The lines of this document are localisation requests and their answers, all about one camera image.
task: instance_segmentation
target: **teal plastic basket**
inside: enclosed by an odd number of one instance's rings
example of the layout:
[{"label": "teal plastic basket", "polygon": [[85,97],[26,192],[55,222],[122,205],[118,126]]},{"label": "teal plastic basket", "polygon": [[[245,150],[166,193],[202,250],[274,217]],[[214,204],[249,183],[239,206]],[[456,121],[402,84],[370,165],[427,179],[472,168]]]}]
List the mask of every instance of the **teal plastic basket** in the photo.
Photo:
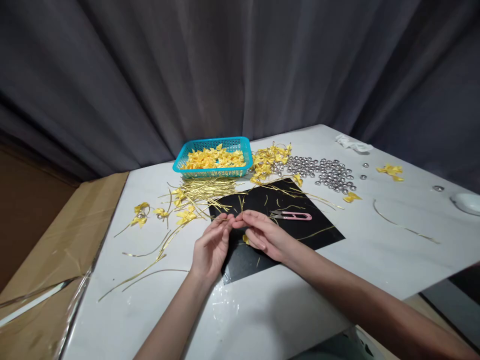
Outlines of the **teal plastic basket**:
[{"label": "teal plastic basket", "polygon": [[[233,153],[236,150],[243,152],[243,158],[245,159],[246,166],[243,167],[222,167],[213,169],[182,169],[189,160],[189,153],[204,148],[216,148],[222,144],[222,149],[226,149],[229,153]],[[234,178],[242,177],[247,173],[247,170],[253,165],[252,150],[250,149],[250,140],[245,136],[237,137],[219,137],[214,139],[192,140],[187,142],[180,150],[178,157],[173,164],[173,171],[182,174],[185,178]]]}]

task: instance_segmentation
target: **cardboard box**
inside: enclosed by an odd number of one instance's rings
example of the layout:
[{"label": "cardboard box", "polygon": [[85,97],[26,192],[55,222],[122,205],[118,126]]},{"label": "cardboard box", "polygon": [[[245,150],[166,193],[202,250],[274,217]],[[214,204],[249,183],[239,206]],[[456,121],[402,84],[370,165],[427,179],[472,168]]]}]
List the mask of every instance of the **cardboard box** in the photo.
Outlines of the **cardboard box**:
[{"label": "cardboard box", "polygon": [[[59,356],[128,174],[82,183],[0,294],[1,304],[80,276],[0,328],[0,359]],[[0,319],[40,295],[0,308]]]}]

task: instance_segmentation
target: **gray curtain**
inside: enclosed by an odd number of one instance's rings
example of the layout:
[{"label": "gray curtain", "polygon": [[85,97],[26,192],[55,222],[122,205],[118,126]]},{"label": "gray curtain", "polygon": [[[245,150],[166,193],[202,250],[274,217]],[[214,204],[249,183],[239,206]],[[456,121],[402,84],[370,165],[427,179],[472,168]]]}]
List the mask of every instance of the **gray curtain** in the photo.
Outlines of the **gray curtain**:
[{"label": "gray curtain", "polygon": [[3,0],[0,130],[81,180],[326,124],[480,192],[477,0]]}]

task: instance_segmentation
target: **marble table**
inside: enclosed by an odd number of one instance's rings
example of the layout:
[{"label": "marble table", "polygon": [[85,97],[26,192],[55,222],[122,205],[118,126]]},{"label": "marble table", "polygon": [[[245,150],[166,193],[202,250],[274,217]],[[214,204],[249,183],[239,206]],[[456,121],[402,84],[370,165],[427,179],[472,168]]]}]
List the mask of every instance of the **marble table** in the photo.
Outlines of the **marble table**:
[{"label": "marble table", "polygon": [[[470,193],[378,149],[359,154],[335,142],[340,133],[316,125],[252,141],[256,151],[276,143],[292,144],[293,156],[338,159],[352,169],[356,193],[363,200],[346,203],[342,193],[315,185],[306,178],[302,190],[345,207],[333,210],[315,201],[345,236],[318,252],[343,268],[404,300],[452,274],[480,261],[480,217],[458,210],[449,200],[456,193]],[[362,167],[369,163],[369,168]],[[378,173],[386,163],[403,166],[404,182]],[[367,175],[360,180],[361,174]],[[114,238],[132,219],[133,207],[161,204],[167,182],[176,186],[179,174],[172,163],[132,171],[106,235],[96,268],[79,305],[64,360],[132,359],[165,311],[186,276],[185,272],[152,274],[129,287],[121,286],[102,301],[113,286],[151,264],[156,255],[129,257],[153,250],[167,232],[166,223],[150,218],[143,229],[129,228]],[[441,185],[444,192],[432,189]],[[241,190],[251,188],[245,182]],[[435,238],[435,244],[395,226],[387,218]],[[162,269],[188,270],[193,244],[208,221],[195,220],[171,242],[167,256],[145,274]],[[277,265],[228,285],[219,281],[206,301],[186,359],[288,359],[351,324],[320,294],[288,268]]]}]

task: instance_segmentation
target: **black mat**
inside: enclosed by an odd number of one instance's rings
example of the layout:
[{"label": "black mat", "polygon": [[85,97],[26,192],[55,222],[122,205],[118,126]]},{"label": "black mat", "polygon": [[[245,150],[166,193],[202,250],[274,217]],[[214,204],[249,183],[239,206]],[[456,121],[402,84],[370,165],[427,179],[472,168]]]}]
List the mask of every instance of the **black mat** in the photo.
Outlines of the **black mat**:
[{"label": "black mat", "polygon": [[[300,190],[300,188],[298,188],[298,186],[295,185],[290,179],[276,181],[273,183],[273,185],[275,185],[277,188],[288,191],[293,191],[291,188],[294,188],[298,191]],[[277,219],[280,227],[295,239],[307,237],[322,229],[333,226],[332,223],[323,215],[323,213],[313,204],[312,200],[307,198],[307,196],[303,193],[299,193],[298,195],[302,197],[293,198],[278,190],[272,190],[261,186],[251,190],[248,195],[240,195],[240,198],[245,196],[243,210],[255,210],[268,216],[270,215],[271,211],[284,209],[289,205],[305,208],[300,209],[291,206],[284,211],[308,213],[312,216],[312,220],[310,221]],[[218,202],[224,205],[233,206],[228,211],[228,214],[234,214],[237,216],[241,212],[238,195],[225,196]],[[219,211],[212,206],[209,209],[211,216],[216,217],[220,214]],[[223,283],[225,285],[279,264],[277,261],[274,261],[265,255],[262,251],[256,250],[243,242],[242,236],[245,234],[246,229],[247,228],[232,229],[230,233],[228,254],[221,270],[223,275]],[[300,240],[300,242],[307,245],[311,249],[317,250],[343,239],[345,239],[345,237],[342,235],[342,233],[338,231],[336,227],[332,227],[315,236]]]}]

